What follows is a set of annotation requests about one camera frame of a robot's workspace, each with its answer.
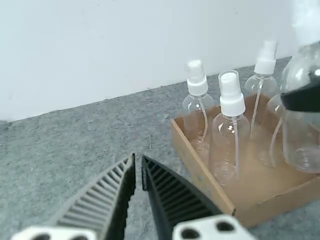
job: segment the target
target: white spray nozzle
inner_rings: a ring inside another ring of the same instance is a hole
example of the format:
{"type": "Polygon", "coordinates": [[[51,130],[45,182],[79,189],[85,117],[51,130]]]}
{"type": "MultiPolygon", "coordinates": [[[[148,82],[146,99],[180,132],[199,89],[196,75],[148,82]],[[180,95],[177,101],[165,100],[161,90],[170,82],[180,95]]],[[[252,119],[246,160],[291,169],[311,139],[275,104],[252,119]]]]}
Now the white spray nozzle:
{"type": "Polygon", "coordinates": [[[295,0],[292,27],[299,46],[320,41],[320,5],[318,0],[295,0]]]}
{"type": "Polygon", "coordinates": [[[254,72],[256,74],[271,75],[275,71],[276,66],[276,52],[277,41],[265,40],[263,47],[259,51],[259,55],[254,66],[254,72]]]}
{"type": "Polygon", "coordinates": [[[220,105],[221,112],[227,117],[236,117],[242,115],[245,110],[245,99],[240,89],[239,74],[232,70],[220,73],[220,105]]]}
{"type": "Polygon", "coordinates": [[[193,60],[187,63],[186,82],[189,93],[193,96],[201,96],[208,91],[207,76],[201,60],[193,60]]]}

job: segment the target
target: spray bottle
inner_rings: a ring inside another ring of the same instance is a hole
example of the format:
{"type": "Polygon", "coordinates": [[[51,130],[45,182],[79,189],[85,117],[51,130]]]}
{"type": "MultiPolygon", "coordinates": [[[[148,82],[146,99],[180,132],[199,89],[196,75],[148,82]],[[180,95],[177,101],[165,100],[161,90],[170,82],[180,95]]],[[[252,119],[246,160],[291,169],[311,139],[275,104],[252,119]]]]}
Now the spray bottle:
{"type": "Polygon", "coordinates": [[[276,167],[285,151],[276,146],[277,135],[282,126],[284,106],[280,95],[271,98],[265,108],[261,125],[254,138],[256,158],[269,167],[276,167]]]}
{"type": "Polygon", "coordinates": [[[254,75],[251,76],[244,85],[245,90],[255,96],[254,109],[251,119],[251,137],[256,134],[258,120],[262,120],[265,112],[265,104],[261,104],[265,99],[269,100],[280,92],[277,82],[272,76],[276,66],[277,42],[266,40],[259,52],[254,66],[254,75]]]}
{"type": "Polygon", "coordinates": [[[203,63],[193,60],[187,64],[187,86],[189,95],[182,103],[184,134],[198,153],[204,164],[208,165],[209,133],[212,118],[206,110],[215,106],[208,94],[208,82],[203,63]]]}
{"type": "Polygon", "coordinates": [[[223,72],[218,78],[221,113],[212,123],[209,170],[221,185],[226,185],[239,178],[239,163],[249,141],[250,123],[244,116],[246,106],[238,72],[223,72]]]}

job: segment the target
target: cardboard tray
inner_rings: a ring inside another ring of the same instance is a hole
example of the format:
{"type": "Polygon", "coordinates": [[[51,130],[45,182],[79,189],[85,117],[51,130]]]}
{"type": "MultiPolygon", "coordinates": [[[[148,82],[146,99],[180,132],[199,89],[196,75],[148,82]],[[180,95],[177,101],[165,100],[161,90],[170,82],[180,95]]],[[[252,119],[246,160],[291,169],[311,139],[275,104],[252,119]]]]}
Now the cardboard tray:
{"type": "MultiPolygon", "coordinates": [[[[255,99],[256,96],[245,99],[248,119],[252,116],[255,99]]],[[[268,100],[262,96],[260,104],[266,105],[268,100]]],[[[219,113],[220,107],[207,111],[211,119],[219,113]]],[[[274,129],[279,119],[274,115],[267,117],[270,129],[274,129]]],[[[278,159],[276,168],[267,167],[255,158],[253,145],[248,146],[246,160],[240,163],[240,180],[236,184],[220,186],[184,135],[183,126],[181,116],[171,120],[172,144],[193,183],[225,214],[234,215],[245,227],[252,227],[320,197],[320,175],[297,171],[284,159],[278,159]]],[[[282,131],[277,135],[276,147],[282,149],[282,131]]]]}

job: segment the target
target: cardboard box edge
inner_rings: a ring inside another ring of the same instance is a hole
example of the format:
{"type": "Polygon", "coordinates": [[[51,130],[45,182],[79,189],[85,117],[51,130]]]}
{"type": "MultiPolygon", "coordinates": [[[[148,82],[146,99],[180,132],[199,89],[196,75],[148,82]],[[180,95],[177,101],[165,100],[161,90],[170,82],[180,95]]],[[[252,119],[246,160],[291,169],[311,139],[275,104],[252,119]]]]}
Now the cardboard box edge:
{"type": "Polygon", "coordinates": [[[235,214],[240,223],[246,227],[253,227],[265,221],[271,220],[280,214],[289,212],[293,209],[320,198],[320,176],[315,177],[299,186],[288,191],[275,195],[249,209],[235,214]]]}

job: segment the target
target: clear plastic bottle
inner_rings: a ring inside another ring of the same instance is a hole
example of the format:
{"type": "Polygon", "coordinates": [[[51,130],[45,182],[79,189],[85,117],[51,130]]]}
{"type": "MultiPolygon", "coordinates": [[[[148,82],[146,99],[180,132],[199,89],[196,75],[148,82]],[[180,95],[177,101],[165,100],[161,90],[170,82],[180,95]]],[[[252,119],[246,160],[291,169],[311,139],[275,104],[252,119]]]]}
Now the clear plastic bottle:
{"type": "Polygon", "coordinates": [[[221,185],[239,178],[239,162],[250,137],[250,123],[237,71],[220,73],[221,113],[212,123],[209,170],[221,185]]]}
{"type": "Polygon", "coordinates": [[[244,85],[250,96],[255,97],[254,109],[251,119],[251,137],[255,136],[255,129],[258,122],[263,119],[266,102],[279,94],[280,90],[272,74],[276,66],[277,42],[273,40],[264,41],[260,50],[255,67],[254,75],[251,76],[244,85]]]}
{"type": "MultiPolygon", "coordinates": [[[[282,101],[284,95],[320,84],[320,6],[317,1],[295,0],[292,26],[299,50],[283,70],[282,101]]],[[[286,110],[282,124],[287,163],[303,172],[320,173],[320,113],[286,110]]]]}
{"type": "Polygon", "coordinates": [[[270,167],[276,167],[278,160],[284,155],[277,146],[277,135],[282,127],[282,105],[280,95],[277,94],[269,100],[263,114],[260,126],[256,127],[255,151],[256,157],[270,167]]]}
{"type": "Polygon", "coordinates": [[[215,106],[214,99],[207,93],[208,83],[203,64],[193,60],[187,64],[187,85],[189,95],[182,103],[184,134],[208,166],[209,142],[212,118],[207,109],[215,106]]]}

